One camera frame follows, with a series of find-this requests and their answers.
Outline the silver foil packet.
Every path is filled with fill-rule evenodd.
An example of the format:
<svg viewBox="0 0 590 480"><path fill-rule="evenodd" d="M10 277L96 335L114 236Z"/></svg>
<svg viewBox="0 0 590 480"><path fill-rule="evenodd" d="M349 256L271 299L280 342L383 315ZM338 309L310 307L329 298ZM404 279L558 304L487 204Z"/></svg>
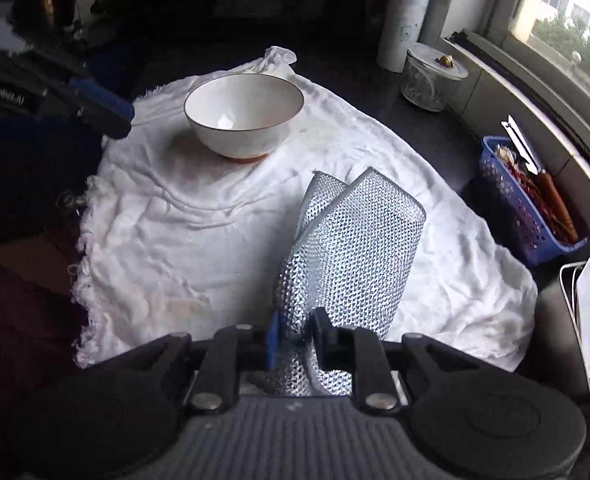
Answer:
<svg viewBox="0 0 590 480"><path fill-rule="evenodd" d="M504 131L508 133L508 137L511 139L518 154L525 162L526 168L532 174L542 174L544 171L542 163L527 141L525 134L520 130L516 120L511 115L508 115L508 118L502 120L501 126Z"/></svg>

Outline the white cotton towel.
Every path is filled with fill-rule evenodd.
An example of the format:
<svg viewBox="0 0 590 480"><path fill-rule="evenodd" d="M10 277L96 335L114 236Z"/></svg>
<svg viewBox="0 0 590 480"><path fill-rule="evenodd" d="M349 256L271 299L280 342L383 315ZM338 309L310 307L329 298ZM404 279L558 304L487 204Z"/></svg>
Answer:
<svg viewBox="0 0 590 480"><path fill-rule="evenodd" d="M344 182L374 168L427 220L389 339L420 332L514 370L534 330L537 285L443 177L397 134L294 72L269 48L239 66L297 84L306 105L272 155L239 165L196 139L183 112L198 76L141 96L132 131L109 140L89 180L73 296L87 310L75 361L89 366L171 332L207 339L263 322L299 205L316 171Z"/></svg>

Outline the silver mesh dish cloth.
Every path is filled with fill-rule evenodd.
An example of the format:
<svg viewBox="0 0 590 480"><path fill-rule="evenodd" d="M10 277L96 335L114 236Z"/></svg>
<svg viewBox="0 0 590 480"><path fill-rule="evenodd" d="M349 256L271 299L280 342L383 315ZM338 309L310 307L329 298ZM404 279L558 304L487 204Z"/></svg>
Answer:
<svg viewBox="0 0 590 480"><path fill-rule="evenodd" d="M342 370L326 372L312 342L312 312L336 327L385 337L393 324L426 212L373 168L346 184L318 171L301 202L292 248L274 285L278 347L271 372L249 378L276 396L350 393Z"/></svg>

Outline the walnut on jar lid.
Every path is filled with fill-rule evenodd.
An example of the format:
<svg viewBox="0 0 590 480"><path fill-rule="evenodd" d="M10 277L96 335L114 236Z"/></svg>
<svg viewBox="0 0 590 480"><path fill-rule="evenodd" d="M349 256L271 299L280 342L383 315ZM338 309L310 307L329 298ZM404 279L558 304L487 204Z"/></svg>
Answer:
<svg viewBox="0 0 590 480"><path fill-rule="evenodd" d="M454 67L454 61L451 55L443 55L439 60L438 63L441 66L444 67L448 67L448 68L453 68Z"/></svg>

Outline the white paper towel roll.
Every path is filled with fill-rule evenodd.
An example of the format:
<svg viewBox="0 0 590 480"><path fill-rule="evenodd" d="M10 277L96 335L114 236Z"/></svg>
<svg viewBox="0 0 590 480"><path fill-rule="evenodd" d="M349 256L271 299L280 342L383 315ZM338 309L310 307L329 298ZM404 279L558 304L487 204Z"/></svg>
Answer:
<svg viewBox="0 0 590 480"><path fill-rule="evenodd" d="M417 42L429 0L388 0L377 64L401 73L411 44Z"/></svg>

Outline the blue plastic basket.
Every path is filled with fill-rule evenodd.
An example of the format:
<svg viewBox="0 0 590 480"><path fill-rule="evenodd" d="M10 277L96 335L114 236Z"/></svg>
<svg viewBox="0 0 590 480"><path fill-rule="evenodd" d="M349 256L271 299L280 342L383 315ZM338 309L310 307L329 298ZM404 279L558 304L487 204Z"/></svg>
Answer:
<svg viewBox="0 0 590 480"><path fill-rule="evenodd" d="M526 266L533 268L558 257L566 257L583 250L588 238L580 238L576 244L561 242L540 214L536 204L513 177L504 162L496 156L500 146L511 148L506 136L484 136L479 168L494 196L503 209L508 211L511 230L516 239L518 252Z"/></svg>

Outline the white ceramic bowl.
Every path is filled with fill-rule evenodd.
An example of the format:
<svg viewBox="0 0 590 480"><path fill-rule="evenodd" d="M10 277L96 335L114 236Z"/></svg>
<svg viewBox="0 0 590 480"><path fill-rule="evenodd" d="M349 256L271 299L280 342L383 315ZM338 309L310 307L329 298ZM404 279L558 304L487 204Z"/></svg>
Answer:
<svg viewBox="0 0 590 480"><path fill-rule="evenodd" d="M184 115L210 151L233 160L262 159L292 133L305 107L296 84L266 74L231 74L201 84L183 103Z"/></svg>

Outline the glass jar with lid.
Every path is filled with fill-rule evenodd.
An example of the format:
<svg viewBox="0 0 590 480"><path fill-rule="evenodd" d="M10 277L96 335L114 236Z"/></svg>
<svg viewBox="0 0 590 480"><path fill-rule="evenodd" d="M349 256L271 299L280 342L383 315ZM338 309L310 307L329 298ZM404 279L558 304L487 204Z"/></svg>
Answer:
<svg viewBox="0 0 590 480"><path fill-rule="evenodd" d="M468 76L468 69L452 55L454 67L441 66L438 60L443 55L450 54L416 42L409 47L402 70L401 95L428 112L441 112Z"/></svg>

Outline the orange carrot in basket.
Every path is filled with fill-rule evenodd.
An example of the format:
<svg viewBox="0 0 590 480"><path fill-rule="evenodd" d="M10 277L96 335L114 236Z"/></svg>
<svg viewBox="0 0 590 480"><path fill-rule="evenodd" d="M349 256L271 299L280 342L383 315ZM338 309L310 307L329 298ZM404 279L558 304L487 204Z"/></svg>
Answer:
<svg viewBox="0 0 590 480"><path fill-rule="evenodd" d="M550 217L555 226L557 237L567 245L576 244L579 240L577 229L552 177L545 171L537 175L537 185L546 206L550 209Z"/></svg>

